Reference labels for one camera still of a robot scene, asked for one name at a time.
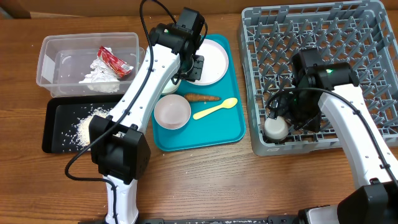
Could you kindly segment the pale green bowl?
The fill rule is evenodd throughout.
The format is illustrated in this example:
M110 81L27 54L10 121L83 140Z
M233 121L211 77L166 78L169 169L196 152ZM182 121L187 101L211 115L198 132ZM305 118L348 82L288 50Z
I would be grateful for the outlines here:
M180 84L180 80L176 84L174 84L172 80L169 80L162 91L162 95L170 95L175 93L178 90Z

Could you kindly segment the orange carrot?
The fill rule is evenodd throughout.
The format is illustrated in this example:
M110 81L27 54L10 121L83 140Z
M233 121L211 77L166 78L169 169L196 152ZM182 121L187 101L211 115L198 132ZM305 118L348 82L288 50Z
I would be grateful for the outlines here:
M200 95L195 93L187 93L183 96L188 102L207 102L207 101L219 101L219 96L211 95Z

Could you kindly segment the pale green cup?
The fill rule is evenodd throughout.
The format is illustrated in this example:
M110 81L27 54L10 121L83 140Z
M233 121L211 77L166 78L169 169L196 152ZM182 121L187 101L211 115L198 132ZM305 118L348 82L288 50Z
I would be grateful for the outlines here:
M271 141L282 141L289 134L289 128L285 119L278 116L276 119L267 118L264 123L264 134Z

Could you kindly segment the pink bowl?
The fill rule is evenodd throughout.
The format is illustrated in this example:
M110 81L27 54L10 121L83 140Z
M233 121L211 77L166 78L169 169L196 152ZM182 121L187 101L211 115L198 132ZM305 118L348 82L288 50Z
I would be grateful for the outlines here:
M154 118L165 129L175 130L185 126L191 116L189 102L180 95L163 96L155 105Z

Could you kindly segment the red snack wrapper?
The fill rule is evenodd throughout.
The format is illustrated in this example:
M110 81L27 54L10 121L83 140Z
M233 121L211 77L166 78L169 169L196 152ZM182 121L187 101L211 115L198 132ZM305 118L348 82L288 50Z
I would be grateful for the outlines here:
M97 56L116 74L118 78L123 78L126 75L130 74L134 68L127 62L117 58L103 46L99 48Z

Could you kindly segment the white tissue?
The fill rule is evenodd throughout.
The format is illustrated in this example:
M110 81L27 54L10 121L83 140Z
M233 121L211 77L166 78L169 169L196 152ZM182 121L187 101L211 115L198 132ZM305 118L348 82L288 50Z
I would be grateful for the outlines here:
M99 57L90 65L91 72L79 83L89 83L88 88L101 93L116 93L119 91L118 76L112 68Z

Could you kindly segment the white rice pile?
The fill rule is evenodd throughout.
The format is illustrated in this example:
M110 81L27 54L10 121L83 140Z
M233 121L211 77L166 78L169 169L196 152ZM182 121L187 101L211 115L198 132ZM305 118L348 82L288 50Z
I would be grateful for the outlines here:
M82 111L82 115L78 115L77 118L72 119L72 124L69 125L66 131L61 132L62 140L61 145L66 146L69 144L71 147L85 147L90 143L89 125L95 115L105 118L110 109L103 107L94 108L82 107L82 109L88 109L88 111Z

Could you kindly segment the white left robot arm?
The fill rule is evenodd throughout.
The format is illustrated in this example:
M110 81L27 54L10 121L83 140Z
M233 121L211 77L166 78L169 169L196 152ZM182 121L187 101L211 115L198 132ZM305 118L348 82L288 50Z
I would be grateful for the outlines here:
M207 31L205 18L187 7L170 24L144 29L148 47L135 78L106 117L93 116L89 145L65 166L69 179L80 180L71 175L70 167L90 151L100 177L88 177L86 181L104 182L108 195L108 212L101 223L138 223L137 181L151 155L145 137L149 118L169 81L200 79L204 58L196 51Z

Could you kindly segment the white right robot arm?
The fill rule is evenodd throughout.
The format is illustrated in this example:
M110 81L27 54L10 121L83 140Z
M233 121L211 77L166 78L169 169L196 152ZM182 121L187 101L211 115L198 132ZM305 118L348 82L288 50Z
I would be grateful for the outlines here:
M366 107L356 72L347 62L325 64L316 48L292 57L293 89L273 94L270 117L297 129L331 123L349 160L356 190L338 205L304 208L287 223L397 223L397 159Z

